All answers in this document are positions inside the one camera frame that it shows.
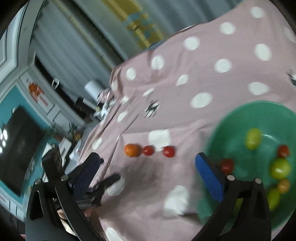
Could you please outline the oval green fruit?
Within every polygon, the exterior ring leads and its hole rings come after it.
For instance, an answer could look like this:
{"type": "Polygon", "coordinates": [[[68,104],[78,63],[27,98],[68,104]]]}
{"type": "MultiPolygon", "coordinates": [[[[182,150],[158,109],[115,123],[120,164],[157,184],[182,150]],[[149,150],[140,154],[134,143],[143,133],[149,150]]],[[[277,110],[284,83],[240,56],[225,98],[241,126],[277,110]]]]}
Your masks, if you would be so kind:
{"type": "Polygon", "coordinates": [[[274,211],[280,203],[280,192],[277,188],[270,189],[267,194],[269,210],[274,211]]]}

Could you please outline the brown longan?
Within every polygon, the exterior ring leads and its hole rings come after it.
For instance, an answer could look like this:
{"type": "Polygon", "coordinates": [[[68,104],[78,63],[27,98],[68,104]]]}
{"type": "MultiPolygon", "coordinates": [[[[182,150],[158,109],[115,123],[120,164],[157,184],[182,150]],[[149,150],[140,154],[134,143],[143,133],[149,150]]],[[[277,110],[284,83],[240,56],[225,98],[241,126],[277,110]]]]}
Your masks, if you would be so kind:
{"type": "Polygon", "coordinates": [[[290,189],[290,181],[288,179],[280,180],[277,184],[277,189],[280,193],[288,193],[290,189]]]}

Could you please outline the large green fruit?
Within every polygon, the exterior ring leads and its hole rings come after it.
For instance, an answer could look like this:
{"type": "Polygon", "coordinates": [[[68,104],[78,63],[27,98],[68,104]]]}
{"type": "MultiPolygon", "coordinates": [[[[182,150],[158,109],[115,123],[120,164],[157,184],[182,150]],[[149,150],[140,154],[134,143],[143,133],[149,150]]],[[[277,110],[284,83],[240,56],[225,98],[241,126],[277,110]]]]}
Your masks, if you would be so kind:
{"type": "Polygon", "coordinates": [[[288,160],[283,158],[275,159],[270,166],[270,175],[275,180],[286,178],[291,173],[292,167],[288,160]]]}

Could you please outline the dark red tomato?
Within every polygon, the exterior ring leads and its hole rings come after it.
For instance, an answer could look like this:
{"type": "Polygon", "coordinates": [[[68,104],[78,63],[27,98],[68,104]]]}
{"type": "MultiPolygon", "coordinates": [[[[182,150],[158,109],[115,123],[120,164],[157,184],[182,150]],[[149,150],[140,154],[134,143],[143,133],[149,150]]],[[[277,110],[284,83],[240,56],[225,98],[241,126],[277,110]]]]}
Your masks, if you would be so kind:
{"type": "Polygon", "coordinates": [[[225,175],[232,174],[234,170],[234,161],[232,159],[222,159],[220,163],[220,169],[225,175]]]}

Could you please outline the red tomato with calyx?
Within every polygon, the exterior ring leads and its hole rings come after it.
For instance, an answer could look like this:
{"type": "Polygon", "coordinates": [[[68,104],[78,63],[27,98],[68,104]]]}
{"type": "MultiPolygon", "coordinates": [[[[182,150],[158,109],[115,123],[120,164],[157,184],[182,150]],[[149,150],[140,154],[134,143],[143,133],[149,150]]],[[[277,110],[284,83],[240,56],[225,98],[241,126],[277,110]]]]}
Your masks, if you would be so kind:
{"type": "Polygon", "coordinates": [[[285,159],[290,156],[290,149],[287,145],[280,145],[277,149],[277,157],[285,159]]]}

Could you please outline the round green fruit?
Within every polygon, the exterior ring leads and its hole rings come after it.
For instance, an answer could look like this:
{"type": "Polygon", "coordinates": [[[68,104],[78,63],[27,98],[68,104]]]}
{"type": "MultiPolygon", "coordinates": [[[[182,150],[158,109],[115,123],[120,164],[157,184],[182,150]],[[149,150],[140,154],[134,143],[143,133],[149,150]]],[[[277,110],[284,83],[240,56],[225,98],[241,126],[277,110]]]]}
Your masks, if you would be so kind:
{"type": "Polygon", "coordinates": [[[258,128],[248,130],[245,137],[245,147],[248,150],[255,150],[261,143],[262,133],[258,128]]]}

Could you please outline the white tv cabinet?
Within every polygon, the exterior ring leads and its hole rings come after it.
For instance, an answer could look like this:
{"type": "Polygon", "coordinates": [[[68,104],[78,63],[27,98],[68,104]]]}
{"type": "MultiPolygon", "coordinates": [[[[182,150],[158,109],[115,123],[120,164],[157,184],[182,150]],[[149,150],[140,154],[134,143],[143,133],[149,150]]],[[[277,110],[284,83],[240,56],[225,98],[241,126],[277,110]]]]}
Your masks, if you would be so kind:
{"type": "Polygon", "coordinates": [[[62,167],[66,174],[73,171],[78,165],[78,159],[80,156],[80,145],[81,141],[78,141],[75,144],[67,138],[63,138],[62,141],[58,144],[62,159],[62,167]]]}

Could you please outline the orange mandarin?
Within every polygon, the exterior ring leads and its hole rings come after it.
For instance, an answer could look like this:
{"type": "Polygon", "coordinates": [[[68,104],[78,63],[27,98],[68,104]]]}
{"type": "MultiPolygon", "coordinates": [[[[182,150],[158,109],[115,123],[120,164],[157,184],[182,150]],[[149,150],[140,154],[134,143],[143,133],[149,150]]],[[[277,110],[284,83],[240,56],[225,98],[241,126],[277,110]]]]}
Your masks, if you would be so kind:
{"type": "Polygon", "coordinates": [[[139,145],[136,144],[127,144],[124,147],[124,153],[128,157],[138,157],[142,153],[139,145]]]}

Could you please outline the black television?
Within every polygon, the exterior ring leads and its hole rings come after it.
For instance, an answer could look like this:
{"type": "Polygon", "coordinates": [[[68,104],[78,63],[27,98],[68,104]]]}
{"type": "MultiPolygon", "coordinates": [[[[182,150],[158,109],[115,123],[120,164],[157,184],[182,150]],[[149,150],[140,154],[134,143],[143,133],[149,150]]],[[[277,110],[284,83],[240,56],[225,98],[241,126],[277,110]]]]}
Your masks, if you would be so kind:
{"type": "Polygon", "coordinates": [[[16,108],[3,129],[1,181],[17,196],[22,195],[29,164],[44,139],[41,127],[22,107],[16,108]]]}

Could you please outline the green plastic bowl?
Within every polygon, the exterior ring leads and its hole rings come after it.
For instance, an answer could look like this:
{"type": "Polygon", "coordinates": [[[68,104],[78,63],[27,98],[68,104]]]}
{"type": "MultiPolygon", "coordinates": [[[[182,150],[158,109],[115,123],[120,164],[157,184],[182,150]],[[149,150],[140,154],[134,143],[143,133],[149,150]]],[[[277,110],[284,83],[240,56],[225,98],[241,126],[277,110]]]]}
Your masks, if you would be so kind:
{"type": "Polygon", "coordinates": [[[280,194],[280,203],[271,211],[271,228],[276,230],[290,218],[295,209],[295,112],[269,101],[242,105],[228,114],[217,126],[206,147],[206,156],[220,169],[222,159],[232,159],[232,175],[242,181],[260,178],[267,192],[277,188],[280,180],[270,175],[270,166],[277,159],[280,145],[287,145],[291,173],[288,193],[280,194]],[[245,147],[245,137],[251,128],[261,130],[261,143],[255,150],[245,147]]]}

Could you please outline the white cylinder lamp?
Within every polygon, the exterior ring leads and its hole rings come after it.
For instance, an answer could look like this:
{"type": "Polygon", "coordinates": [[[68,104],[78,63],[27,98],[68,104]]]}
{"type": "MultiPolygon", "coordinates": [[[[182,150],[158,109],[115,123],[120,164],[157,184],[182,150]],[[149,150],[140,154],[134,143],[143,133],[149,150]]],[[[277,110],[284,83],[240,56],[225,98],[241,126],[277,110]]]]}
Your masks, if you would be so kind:
{"type": "Polygon", "coordinates": [[[99,80],[92,79],[85,85],[84,89],[95,101],[98,101],[98,98],[103,90],[105,90],[105,87],[99,80]]]}

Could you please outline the red chinese knot decoration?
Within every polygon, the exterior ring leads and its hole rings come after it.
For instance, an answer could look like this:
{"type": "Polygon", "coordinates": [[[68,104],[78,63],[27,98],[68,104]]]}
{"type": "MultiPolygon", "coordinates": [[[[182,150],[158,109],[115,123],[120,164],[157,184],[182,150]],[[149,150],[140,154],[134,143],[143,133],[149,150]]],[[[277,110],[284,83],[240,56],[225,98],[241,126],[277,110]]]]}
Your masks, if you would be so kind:
{"type": "Polygon", "coordinates": [[[28,91],[35,102],[38,102],[40,100],[41,102],[43,102],[44,106],[48,106],[48,103],[43,98],[43,90],[35,82],[30,82],[28,84],[28,91]]]}

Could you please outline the pink polka dot cloth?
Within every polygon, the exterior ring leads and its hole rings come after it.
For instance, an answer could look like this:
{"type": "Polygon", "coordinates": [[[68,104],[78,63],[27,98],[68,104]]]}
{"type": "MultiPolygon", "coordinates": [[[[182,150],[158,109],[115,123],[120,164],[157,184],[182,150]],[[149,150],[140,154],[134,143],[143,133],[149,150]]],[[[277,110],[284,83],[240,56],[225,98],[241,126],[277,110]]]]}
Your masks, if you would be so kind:
{"type": "Polygon", "coordinates": [[[295,112],[295,34],[270,1],[244,1],[186,28],[111,74],[115,104],[89,134],[80,162],[104,160],[92,185],[114,173],[91,215],[106,240],[192,240],[217,207],[195,167],[221,121],[255,101],[295,112]],[[127,144],[154,154],[128,157],[127,144]],[[162,150],[175,147],[167,158],[162,150]]]}

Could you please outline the grey curtain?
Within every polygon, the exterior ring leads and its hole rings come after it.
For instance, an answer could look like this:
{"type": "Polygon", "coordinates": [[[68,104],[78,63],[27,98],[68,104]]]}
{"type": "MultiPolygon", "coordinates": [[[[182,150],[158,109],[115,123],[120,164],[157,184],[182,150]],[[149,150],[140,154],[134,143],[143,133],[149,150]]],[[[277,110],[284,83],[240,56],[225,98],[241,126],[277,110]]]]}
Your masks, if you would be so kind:
{"type": "MultiPolygon", "coordinates": [[[[165,37],[207,23],[238,1],[137,1],[165,37]]],[[[69,96],[86,96],[92,79],[108,85],[113,68],[141,49],[103,1],[43,1],[30,47],[45,77],[58,78],[69,96]]]]}

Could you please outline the yellow blue wall hanging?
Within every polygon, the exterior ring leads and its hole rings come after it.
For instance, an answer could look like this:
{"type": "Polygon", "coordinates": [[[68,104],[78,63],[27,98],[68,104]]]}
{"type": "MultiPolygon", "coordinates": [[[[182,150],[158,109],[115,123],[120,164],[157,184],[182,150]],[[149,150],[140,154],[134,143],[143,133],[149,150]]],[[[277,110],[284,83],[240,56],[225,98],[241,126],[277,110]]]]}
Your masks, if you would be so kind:
{"type": "Polygon", "coordinates": [[[144,50],[165,39],[159,27],[137,1],[106,0],[103,2],[141,49],[144,50]]]}

